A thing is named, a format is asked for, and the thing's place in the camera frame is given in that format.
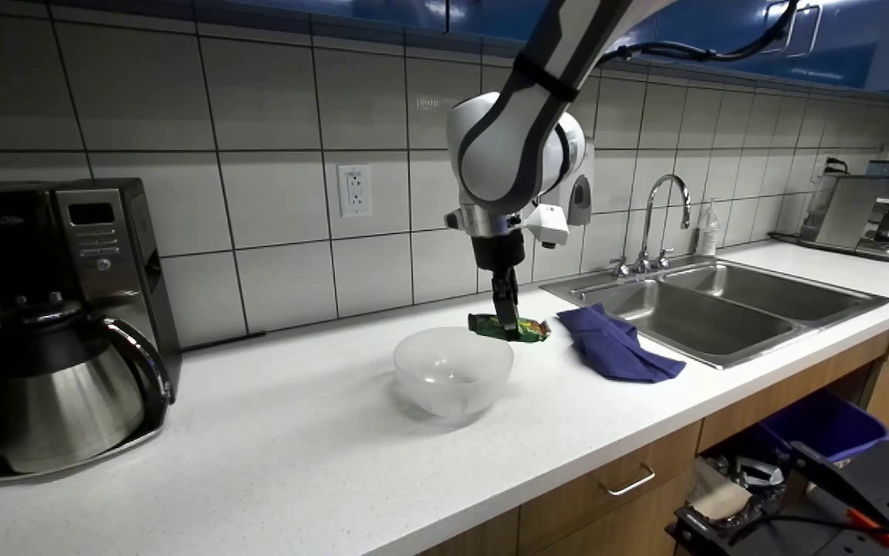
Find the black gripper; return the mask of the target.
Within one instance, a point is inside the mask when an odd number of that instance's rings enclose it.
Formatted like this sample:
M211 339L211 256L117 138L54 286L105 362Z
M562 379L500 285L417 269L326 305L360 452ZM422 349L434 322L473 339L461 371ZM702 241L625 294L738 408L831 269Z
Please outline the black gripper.
M475 267L492 275L492 296L496 328L518 334L518 277L516 267L526 259L526 237L518 233L473 241Z

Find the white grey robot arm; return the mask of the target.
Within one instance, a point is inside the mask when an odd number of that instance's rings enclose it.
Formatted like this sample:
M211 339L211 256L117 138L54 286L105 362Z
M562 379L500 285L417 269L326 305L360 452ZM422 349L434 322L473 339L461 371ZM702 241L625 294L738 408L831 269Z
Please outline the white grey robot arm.
M674 0L548 0L500 89L469 95L447 115L450 170L461 208L443 215L473 241L492 275L495 319L518 334L516 267L526 235L562 247L570 235L560 196L587 155L582 127L569 115L606 48Z

